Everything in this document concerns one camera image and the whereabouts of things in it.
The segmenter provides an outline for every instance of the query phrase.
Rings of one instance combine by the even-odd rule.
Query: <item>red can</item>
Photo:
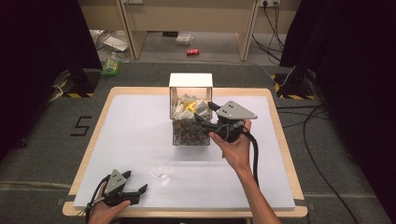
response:
[[[199,49],[188,49],[187,56],[191,56],[191,55],[199,55]]]

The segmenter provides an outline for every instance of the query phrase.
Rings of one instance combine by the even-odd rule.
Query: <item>hand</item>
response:
[[[244,120],[245,130],[250,131],[251,121],[248,119]],[[250,172],[250,162],[249,162],[249,149],[250,140],[244,135],[240,134],[239,138],[232,142],[224,142],[218,134],[209,133],[212,140],[221,148],[222,158],[225,158],[227,162],[233,167],[238,175],[244,172]]]
[[[106,183],[104,183],[99,191],[99,196],[102,195],[103,189]],[[97,203],[91,212],[90,221],[88,223],[94,224],[108,224],[111,220],[123,209],[128,207],[131,201],[127,200],[114,207],[107,206],[104,202]]]

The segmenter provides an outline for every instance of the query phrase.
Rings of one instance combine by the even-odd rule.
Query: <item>trash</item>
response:
[[[101,76],[114,77],[119,72],[120,62],[114,59],[107,59],[103,67],[103,71],[100,72]]]

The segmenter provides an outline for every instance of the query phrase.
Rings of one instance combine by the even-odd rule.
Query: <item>cable on floor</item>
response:
[[[315,107],[311,113],[308,115],[308,117],[306,118],[306,120],[304,121],[304,127],[303,127],[303,137],[304,137],[304,144],[305,144],[305,148],[306,151],[308,152],[309,158],[311,159],[311,161],[313,162],[315,168],[317,169],[318,173],[320,174],[320,176],[323,178],[323,180],[326,182],[326,184],[330,187],[330,189],[332,189],[332,192],[334,192],[334,194],[337,196],[337,198],[340,200],[340,202],[343,204],[343,206],[345,207],[345,209],[348,211],[348,213],[350,214],[350,216],[353,218],[354,222],[356,224],[359,224],[358,220],[356,219],[355,215],[352,213],[352,211],[350,210],[349,206],[346,204],[346,202],[343,200],[343,198],[340,196],[340,194],[337,192],[337,190],[332,186],[332,184],[329,182],[329,180],[326,178],[326,176],[321,172],[320,168],[317,165],[317,162],[315,161],[311,149],[306,141],[306,123],[312,118],[312,115],[315,113],[315,111],[317,111],[319,108],[321,108],[322,105],[319,105],[317,107]]]

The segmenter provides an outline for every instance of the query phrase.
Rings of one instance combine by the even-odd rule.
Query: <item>transparent box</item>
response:
[[[174,146],[208,146],[209,136],[202,132],[194,114],[212,119],[207,102],[212,101],[213,81],[210,73],[172,73],[169,81],[170,120]]]

